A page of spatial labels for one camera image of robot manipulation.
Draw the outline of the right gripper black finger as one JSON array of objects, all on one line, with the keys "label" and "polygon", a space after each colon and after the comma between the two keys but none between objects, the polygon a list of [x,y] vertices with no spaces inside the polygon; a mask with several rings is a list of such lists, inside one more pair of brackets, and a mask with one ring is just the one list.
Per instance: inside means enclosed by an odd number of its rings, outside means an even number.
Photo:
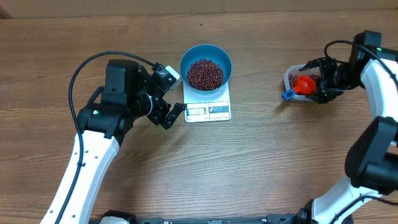
[{"label": "right gripper black finger", "polygon": [[306,98],[315,101],[319,104],[324,104],[334,100],[337,96],[340,96],[343,93],[344,93],[343,90],[321,89],[318,90],[318,93],[316,95],[307,95]]},{"label": "right gripper black finger", "polygon": [[310,60],[303,67],[301,67],[299,69],[299,71],[302,72],[302,71],[306,71],[306,70],[309,70],[309,69],[312,69],[312,68],[319,67],[321,65],[321,63],[324,62],[325,60],[326,60],[325,57],[316,58],[314,60]]}]

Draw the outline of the orange measuring scoop blue handle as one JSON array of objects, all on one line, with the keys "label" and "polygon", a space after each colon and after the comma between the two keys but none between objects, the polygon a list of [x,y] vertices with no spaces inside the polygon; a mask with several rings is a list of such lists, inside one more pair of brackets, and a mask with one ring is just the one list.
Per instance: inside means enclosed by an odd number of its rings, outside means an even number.
[{"label": "orange measuring scoop blue handle", "polygon": [[281,95],[282,99],[289,100],[295,95],[300,93],[301,95],[309,95],[316,90],[317,86],[315,82],[308,76],[301,75],[297,78],[295,86]]}]

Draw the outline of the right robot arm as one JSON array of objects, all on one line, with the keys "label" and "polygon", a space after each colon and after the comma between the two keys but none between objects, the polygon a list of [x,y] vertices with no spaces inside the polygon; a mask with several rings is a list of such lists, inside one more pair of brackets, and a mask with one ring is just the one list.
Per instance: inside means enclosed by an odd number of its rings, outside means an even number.
[{"label": "right robot arm", "polygon": [[372,122],[351,146],[345,159],[345,175],[327,193],[310,200],[286,223],[352,223],[352,214],[369,201],[397,190],[397,51],[381,46],[381,34],[366,30],[354,36],[347,62],[326,54],[299,70],[319,68],[317,94],[308,97],[319,104],[334,100],[358,86],[368,94]]}]

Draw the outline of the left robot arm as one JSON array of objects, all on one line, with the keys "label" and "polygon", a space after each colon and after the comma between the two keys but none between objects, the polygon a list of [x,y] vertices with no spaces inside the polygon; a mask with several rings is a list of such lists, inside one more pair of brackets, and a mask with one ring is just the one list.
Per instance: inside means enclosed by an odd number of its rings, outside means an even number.
[{"label": "left robot arm", "polygon": [[169,129],[186,108],[163,100],[181,76],[160,63],[152,71],[132,60],[109,60],[104,86],[78,113],[70,162],[42,223],[88,223],[105,173],[133,122],[147,117]]}]

